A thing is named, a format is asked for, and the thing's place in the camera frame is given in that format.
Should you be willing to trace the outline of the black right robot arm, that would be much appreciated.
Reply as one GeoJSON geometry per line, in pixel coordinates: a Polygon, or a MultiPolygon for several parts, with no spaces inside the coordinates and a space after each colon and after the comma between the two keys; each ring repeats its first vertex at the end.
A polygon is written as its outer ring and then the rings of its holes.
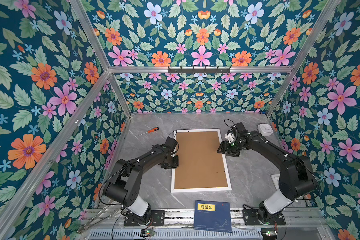
{"type": "Polygon", "coordinates": [[[249,132],[243,123],[230,126],[225,138],[219,145],[218,154],[239,157],[242,151],[252,150],[265,157],[280,171],[279,188],[259,204],[258,216],[263,222],[317,188],[318,182],[307,157],[298,157],[285,151],[258,131],[249,132]]]}

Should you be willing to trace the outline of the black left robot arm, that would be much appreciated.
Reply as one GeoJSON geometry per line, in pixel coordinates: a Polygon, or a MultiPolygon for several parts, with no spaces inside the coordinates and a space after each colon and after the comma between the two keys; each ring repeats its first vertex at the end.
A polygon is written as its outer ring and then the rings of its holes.
{"type": "Polygon", "coordinates": [[[104,184],[103,195],[138,217],[146,216],[150,204],[139,195],[143,175],[155,166],[165,170],[176,169],[179,166],[179,157],[176,155],[178,149],[179,143],[167,137],[164,144],[153,145],[137,158],[118,160],[110,179],[104,184]]]}

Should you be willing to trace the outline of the white round device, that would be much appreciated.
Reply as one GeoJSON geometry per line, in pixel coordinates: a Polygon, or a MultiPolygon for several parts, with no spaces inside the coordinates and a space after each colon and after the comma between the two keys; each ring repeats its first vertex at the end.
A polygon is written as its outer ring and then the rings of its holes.
{"type": "Polygon", "coordinates": [[[264,123],[259,124],[257,129],[258,129],[258,132],[264,137],[271,136],[272,133],[274,132],[273,127],[271,125],[264,124],[264,123]]]}

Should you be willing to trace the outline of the blue booklet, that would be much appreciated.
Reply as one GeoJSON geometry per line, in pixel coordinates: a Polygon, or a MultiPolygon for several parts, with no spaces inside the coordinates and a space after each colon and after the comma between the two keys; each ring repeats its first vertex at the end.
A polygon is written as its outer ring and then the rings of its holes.
{"type": "Polygon", "coordinates": [[[196,200],[194,229],[231,233],[232,222],[230,203],[196,200]]]}

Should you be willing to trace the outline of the small circuit board left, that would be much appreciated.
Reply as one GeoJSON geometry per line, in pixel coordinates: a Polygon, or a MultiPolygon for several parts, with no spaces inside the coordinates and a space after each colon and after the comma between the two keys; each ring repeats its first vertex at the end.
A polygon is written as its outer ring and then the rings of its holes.
{"type": "Polygon", "coordinates": [[[140,237],[142,238],[150,238],[154,237],[156,232],[154,230],[141,230],[140,237]]]}

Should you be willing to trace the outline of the small circuit board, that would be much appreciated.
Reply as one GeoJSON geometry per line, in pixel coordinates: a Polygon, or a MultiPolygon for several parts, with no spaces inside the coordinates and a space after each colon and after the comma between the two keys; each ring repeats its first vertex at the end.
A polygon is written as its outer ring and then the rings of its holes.
{"type": "Polygon", "coordinates": [[[141,230],[140,237],[142,238],[150,238],[154,237],[156,232],[154,230],[141,230]]]}
{"type": "Polygon", "coordinates": [[[278,238],[277,231],[262,231],[263,240],[276,240],[278,238]]]}

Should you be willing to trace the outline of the small circuit board right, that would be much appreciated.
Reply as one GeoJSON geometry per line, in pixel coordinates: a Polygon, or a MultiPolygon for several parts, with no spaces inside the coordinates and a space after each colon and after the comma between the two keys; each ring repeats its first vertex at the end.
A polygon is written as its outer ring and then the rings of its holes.
{"type": "Polygon", "coordinates": [[[263,240],[276,240],[278,238],[277,231],[262,231],[263,240]]]}

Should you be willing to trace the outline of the orange handled screwdriver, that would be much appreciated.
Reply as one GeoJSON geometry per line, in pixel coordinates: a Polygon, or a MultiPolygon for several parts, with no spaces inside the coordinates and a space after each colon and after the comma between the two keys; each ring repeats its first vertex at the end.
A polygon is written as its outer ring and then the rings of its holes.
{"type": "Polygon", "coordinates": [[[150,134],[150,133],[156,132],[156,131],[158,131],[159,129],[160,129],[159,127],[152,128],[152,129],[150,129],[150,130],[148,130],[148,131],[140,134],[140,136],[145,135],[145,134],[150,134]]]}

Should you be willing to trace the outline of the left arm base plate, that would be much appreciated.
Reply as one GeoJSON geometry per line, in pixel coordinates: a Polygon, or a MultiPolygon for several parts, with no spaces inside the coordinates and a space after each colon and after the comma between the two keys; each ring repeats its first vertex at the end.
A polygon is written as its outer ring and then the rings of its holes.
{"type": "Polygon", "coordinates": [[[162,227],[165,221],[164,210],[149,210],[142,217],[128,212],[124,220],[124,227],[162,227]]]}

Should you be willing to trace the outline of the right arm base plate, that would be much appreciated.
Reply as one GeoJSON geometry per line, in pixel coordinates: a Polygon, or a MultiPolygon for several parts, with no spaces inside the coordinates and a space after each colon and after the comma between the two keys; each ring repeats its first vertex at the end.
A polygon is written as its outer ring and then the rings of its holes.
{"type": "Polygon", "coordinates": [[[254,209],[243,205],[243,219],[246,226],[284,226],[286,224],[284,215],[281,212],[269,214],[266,209],[254,209]]]}

